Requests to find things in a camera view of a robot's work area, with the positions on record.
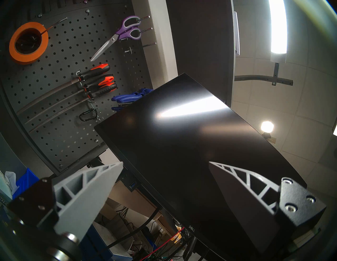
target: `light bulb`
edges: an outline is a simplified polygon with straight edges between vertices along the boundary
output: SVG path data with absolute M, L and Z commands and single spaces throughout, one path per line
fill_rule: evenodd
M 261 130 L 267 133 L 271 133 L 274 129 L 274 125 L 271 122 L 263 122 L 261 124 Z

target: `pegboard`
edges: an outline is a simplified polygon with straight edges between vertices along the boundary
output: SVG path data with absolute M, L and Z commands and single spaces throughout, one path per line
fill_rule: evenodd
M 114 75 L 118 89 L 94 100 L 93 107 L 99 109 L 100 117 L 106 119 L 115 113 L 111 110 L 111 107 L 117 106 L 116 102 L 111 101 L 113 96 L 129 94 L 140 88 L 152 89 L 141 40 L 117 41 L 97 60 L 90 62 L 90 58 L 96 51 L 118 30 L 123 19 L 134 15 L 131 3 L 99 5 L 99 1 L 95 1 L 95 4 L 90 7 L 74 4 L 73 8 L 77 8 L 75 10 L 54 16 L 51 10 L 45 20 L 33 19 L 48 27 L 68 17 L 48 31 L 47 50 L 33 64 L 14 63 L 6 49 L 6 53 L 2 56 L 5 70 L 1 73 L 1 81 L 15 112 L 47 91 L 75 78 L 76 71 L 85 72 L 101 63 L 110 65 L 111 69 L 107 73 Z M 14 31 L 15 29 L 11 28 L 6 34 L 6 42 L 9 42 Z M 134 50 L 132 54 L 124 52 L 129 47 Z M 34 145 L 60 172 L 103 142 L 94 130 L 94 126 L 99 123 L 98 120 L 87 122 L 79 120 L 79 114 L 91 108 L 89 104 L 83 102 L 36 131 L 32 133 L 28 131 L 65 107 L 85 99 L 86 95 L 84 93 L 75 95 L 31 122 L 27 124 L 25 122 L 79 89 L 79 83 L 69 86 L 17 117 L 26 135 L 30 136 Z

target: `dell logo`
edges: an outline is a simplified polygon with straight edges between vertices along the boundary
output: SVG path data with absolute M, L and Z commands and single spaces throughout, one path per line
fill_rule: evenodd
M 188 228 L 195 232 L 195 229 L 193 227 L 189 226 Z

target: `black monitor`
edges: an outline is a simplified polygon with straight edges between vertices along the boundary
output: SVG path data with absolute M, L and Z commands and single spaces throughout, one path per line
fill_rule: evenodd
M 209 162 L 256 172 L 280 185 L 306 183 L 282 155 L 221 100 L 182 74 L 95 127 L 144 188 L 226 260 L 256 248 L 229 209 Z

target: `blue usb port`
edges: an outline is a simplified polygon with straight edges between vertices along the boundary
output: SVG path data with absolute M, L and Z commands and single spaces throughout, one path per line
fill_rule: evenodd
M 134 186 L 136 186 L 136 184 L 137 184 L 137 182 L 135 181 L 135 182 L 133 182 L 131 185 L 130 185 L 130 188 L 132 188 L 133 189 L 133 187 Z

